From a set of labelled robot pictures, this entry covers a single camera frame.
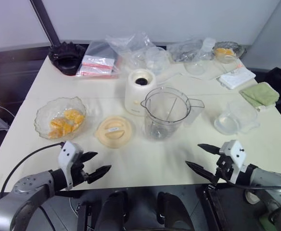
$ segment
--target table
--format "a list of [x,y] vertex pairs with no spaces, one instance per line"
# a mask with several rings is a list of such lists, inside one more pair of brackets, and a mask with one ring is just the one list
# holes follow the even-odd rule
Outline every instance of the table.
[[[183,66],[177,64],[169,72],[180,69]],[[49,100],[74,96],[82,99],[89,117],[84,132],[74,138],[73,142],[81,145],[84,151],[99,153],[85,164],[84,170],[90,173],[102,165],[112,165],[103,178],[90,185],[82,183],[75,190],[207,183],[206,179],[189,169],[184,161],[196,162],[215,172],[217,157],[206,153],[197,144],[221,146],[225,141],[233,139],[238,139],[244,146],[247,153],[245,163],[281,173],[281,115],[275,108],[259,113],[260,127],[248,134],[225,136],[213,127],[214,118],[222,112],[227,102],[243,101],[238,90],[255,84],[254,80],[239,89],[228,90],[216,80],[201,81],[188,77],[187,73],[170,79],[167,86],[183,91],[190,98],[203,100],[205,109],[190,127],[181,126],[171,139],[159,142],[144,139],[143,117],[131,115],[124,109],[124,83],[124,78],[75,80],[62,75],[46,58],[0,147],[0,189],[11,169],[23,157],[54,143],[39,137],[35,132],[33,122],[37,110]],[[93,135],[99,123],[110,115],[120,115],[134,121],[134,135],[120,149],[103,146]],[[57,169],[59,150],[59,147],[54,147],[27,159],[11,177],[6,191],[10,191],[23,176]]]

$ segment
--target measuring cup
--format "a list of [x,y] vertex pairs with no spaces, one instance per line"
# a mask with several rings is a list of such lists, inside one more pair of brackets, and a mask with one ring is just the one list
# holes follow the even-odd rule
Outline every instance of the measuring cup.
[[184,120],[191,124],[204,108],[201,100],[168,87],[150,91],[141,105],[146,109],[145,134],[156,140],[170,137]]
[[236,134],[239,131],[247,133],[259,127],[257,111],[248,102],[234,101],[227,105],[227,109],[214,121],[214,127],[224,135]]

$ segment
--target glass bowl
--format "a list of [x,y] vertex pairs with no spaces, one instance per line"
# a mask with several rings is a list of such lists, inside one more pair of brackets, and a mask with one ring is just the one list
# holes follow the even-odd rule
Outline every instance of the glass bowl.
[[38,109],[34,125],[36,132],[39,133],[39,136],[50,139],[49,132],[52,131],[52,129],[50,128],[51,120],[60,117],[64,118],[64,111],[69,109],[78,110],[84,116],[84,120],[74,131],[71,131],[64,136],[52,140],[66,141],[73,139],[84,126],[86,120],[86,108],[78,97],[58,98],[56,100],[48,102],[45,106]]
[[221,63],[229,64],[239,59],[245,53],[245,48],[236,42],[217,42],[213,53]]

